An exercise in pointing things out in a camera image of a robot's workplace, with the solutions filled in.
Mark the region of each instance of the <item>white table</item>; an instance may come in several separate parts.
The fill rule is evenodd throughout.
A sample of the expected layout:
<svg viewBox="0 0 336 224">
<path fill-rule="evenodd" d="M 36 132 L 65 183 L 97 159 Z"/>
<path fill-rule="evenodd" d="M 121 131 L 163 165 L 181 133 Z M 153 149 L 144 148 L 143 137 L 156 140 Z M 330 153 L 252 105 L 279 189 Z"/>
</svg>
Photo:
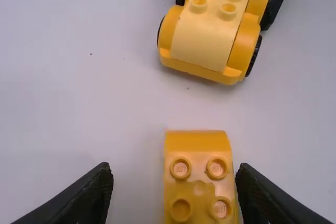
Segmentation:
<svg viewBox="0 0 336 224">
<path fill-rule="evenodd" d="M 221 129 L 247 162 L 336 222 L 336 2 L 285 0 L 234 87 L 160 65 L 174 0 L 0 0 L 0 223 L 101 161 L 107 223 L 159 223 L 165 129 Z"/>
</svg>

